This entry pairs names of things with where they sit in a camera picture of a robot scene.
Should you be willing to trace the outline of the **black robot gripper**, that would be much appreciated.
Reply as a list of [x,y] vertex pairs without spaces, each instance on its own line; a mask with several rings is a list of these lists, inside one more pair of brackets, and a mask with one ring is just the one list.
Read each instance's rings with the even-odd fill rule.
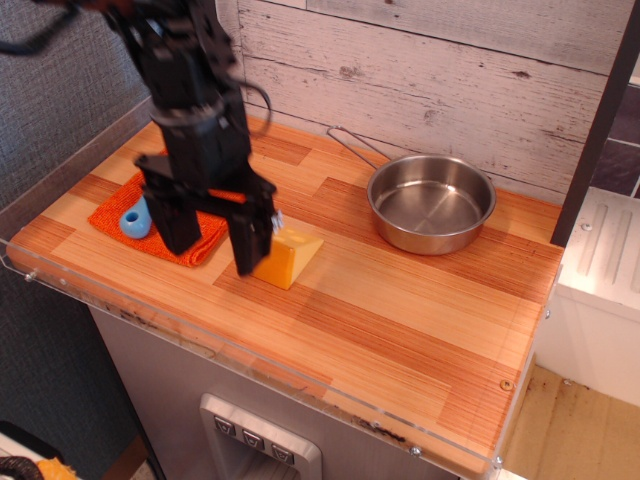
[[245,115],[212,109],[155,108],[167,152],[136,161],[152,222],[167,249],[182,255],[201,239],[198,212],[227,221],[239,276],[270,255],[278,213],[276,187],[251,167]]

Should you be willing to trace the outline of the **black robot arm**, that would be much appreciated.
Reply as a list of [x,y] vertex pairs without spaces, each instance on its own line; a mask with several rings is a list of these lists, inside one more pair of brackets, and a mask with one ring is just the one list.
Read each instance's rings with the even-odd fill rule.
[[226,220],[237,271],[269,255],[276,188],[250,166],[251,142],[231,39],[212,1],[64,1],[65,11],[28,39],[41,52],[77,15],[100,12],[121,37],[151,93],[167,153],[142,156],[143,196],[165,246],[180,255],[201,237],[206,212]]

